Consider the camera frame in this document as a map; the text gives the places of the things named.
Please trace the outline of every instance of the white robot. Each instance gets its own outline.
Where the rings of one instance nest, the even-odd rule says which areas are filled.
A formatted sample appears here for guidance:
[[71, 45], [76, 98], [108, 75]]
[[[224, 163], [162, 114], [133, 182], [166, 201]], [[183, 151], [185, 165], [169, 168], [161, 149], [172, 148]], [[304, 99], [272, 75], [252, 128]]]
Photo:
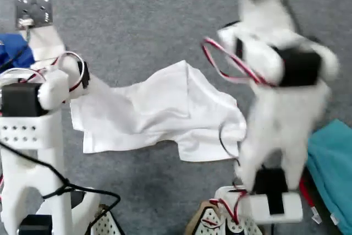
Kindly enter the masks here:
[[[89, 73], [77, 54], [65, 51], [52, 24], [51, 5], [51, 0], [16, 2], [16, 27], [28, 40], [35, 63], [30, 69], [11, 68], [0, 75], [0, 139], [13, 148], [1, 148], [1, 220], [9, 235], [98, 235], [103, 229], [92, 222], [105, 212], [99, 192], [72, 185], [63, 176], [61, 105], [86, 93]], [[19, 156], [30, 158], [30, 151], [37, 153], [41, 164]], [[44, 198], [35, 215], [26, 214], [30, 187]], [[96, 226], [108, 218], [109, 230], [121, 234], [110, 212]]]
[[[335, 54], [302, 36], [287, 0], [240, 0], [239, 8], [240, 21], [218, 32], [221, 45], [209, 38], [202, 45], [225, 80], [247, 83], [256, 96], [235, 162], [243, 186], [222, 187], [211, 200], [221, 205], [225, 218], [235, 218], [237, 232], [244, 230], [243, 223], [239, 228], [241, 217], [258, 225], [302, 220], [294, 190], [307, 159], [307, 141], [329, 97], [326, 81], [338, 73]], [[225, 53], [227, 62], [246, 77], [220, 71], [208, 45]], [[265, 168], [263, 163], [277, 150], [282, 151], [281, 168]], [[203, 227], [197, 232], [203, 234]]]

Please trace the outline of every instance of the white cloth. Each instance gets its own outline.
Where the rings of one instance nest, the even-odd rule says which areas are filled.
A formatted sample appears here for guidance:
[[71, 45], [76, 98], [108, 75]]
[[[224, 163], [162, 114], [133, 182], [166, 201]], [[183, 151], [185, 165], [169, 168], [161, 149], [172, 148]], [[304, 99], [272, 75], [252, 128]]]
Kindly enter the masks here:
[[246, 133], [236, 100], [216, 90], [198, 70], [181, 61], [146, 81], [110, 88], [92, 76], [89, 93], [72, 100], [73, 127], [84, 132], [83, 152], [127, 151], [161, 140], [178, 144], [180, 159], [190, 162], [231, 158]]

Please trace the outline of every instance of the gray table surface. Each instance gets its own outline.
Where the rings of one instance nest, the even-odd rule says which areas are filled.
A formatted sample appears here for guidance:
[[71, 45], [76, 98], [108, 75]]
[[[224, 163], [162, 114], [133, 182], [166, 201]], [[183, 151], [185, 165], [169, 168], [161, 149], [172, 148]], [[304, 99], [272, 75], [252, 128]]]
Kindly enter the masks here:
[[[111, 86], [126, 86], [186, 59], [219, 90], [238, 99], [247, 114], [252, 93], [223, 81], [207, 63], [199, 43], [237, 20], [237, 0], [53, 0], [54, 23], [64, 42], [83, 55], [90, 70]], [[352, 0], [291, 0], [306, 34], [318, 36], [340, 58], [334, 96], [318, 127], [339, 118], [352, 125]], [[0, 32], [14, 31], [13, 0], [0, 0]], [[232, 162], [186, 163], [176, 143], [165, 141], [130, 152], [84, 155], [82, 133], [63, 113], [65, 164], [72, 182], [121, 195], [113, 210], [126, 234], [183, 234], [201, 200], [232, 180]], [[30, 196], [34, 213], [38, 195]], [[103, 197], [104, 203], [111, 203]], [[277, 225], [276, 234], [327, 234], [304, 203], [304, 221]], [[1, 225], [0, 234], [5, 234]]]

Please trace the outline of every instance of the hole pattern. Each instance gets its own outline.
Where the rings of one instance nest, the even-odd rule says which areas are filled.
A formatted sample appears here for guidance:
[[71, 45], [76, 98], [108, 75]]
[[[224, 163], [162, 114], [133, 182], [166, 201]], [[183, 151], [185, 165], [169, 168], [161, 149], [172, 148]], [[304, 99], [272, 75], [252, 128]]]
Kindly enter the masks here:
[[121, 235], [110, 212], [93, 226], [92, 235]]
[[[36, 126], [26, 126], [26, 125], [3, 125], [1, 126], [1, 129], [2, 130], [18, 130], [19, 132], [24, 132], [24, 131], [27, 131], [27, 130], [32, 130], [32, 132], [34, 132], [37, 127]], [[4, 141], [14, 141], [14, 142], [27, 142], [27, 141], [38, 141], [38, 137], [35, 136], [35, 135], [32, 135], [32, 136], [21, 136], [20, 134], [17, 135], [17, 136], [5, 136], [3, 138]]]
[[[211, 220], [215, 223], [220, 223], [221, 220], [218, 218], [216, 213], [214, 212], [213, 209], [207, 209], [203, 215], [201, 216], [203, 220]], [[257, 227], [257, 225], [252, 221], [251, 219], [248, 218], [240, 218], [240, 223], [239, 225], [236, 225], [234, 221], [231, 221], [228, 219], [228, 228], [230, 231], [233, 232], [233, 234], [238, 234], [244, 231], [246, 235], [263, 235], [260, 231], [260, 229]], [[218, 227], [214, 229], [210, 229], [206, 226], [203, 225], [202, 222], [200, 222], [199, 226], [196, 228], [196, 231], [194, 235], [221, 235], [221, 231], [223, 227]]]
[[[206, 209], [203, 215], [201, 216], [203, 220], [209, 220], [216, 224], [220, 223], [220, 219], [214, 212], [214, 209]], [[199, 226], [196, 228], [196, 232], [194, 235], [220, 235], [221, 234], [221, 227], [217, 228], [208, 228], [200, 222]]]

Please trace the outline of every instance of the blue cloth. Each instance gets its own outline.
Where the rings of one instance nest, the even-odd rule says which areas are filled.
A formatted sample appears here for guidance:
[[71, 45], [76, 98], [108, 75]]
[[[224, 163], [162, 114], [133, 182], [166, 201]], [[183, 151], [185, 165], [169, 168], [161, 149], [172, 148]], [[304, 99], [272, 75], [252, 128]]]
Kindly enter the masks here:
[[307, 167], [343, 234], [352, 234], [352, 129], [339, 120], [309, 140]]
[[31, 48], [20, 34], [0, 34], [0, 66], [13, 59], [21, 50], [22, 54], [8, 68], [28, 68], [34, 63]]

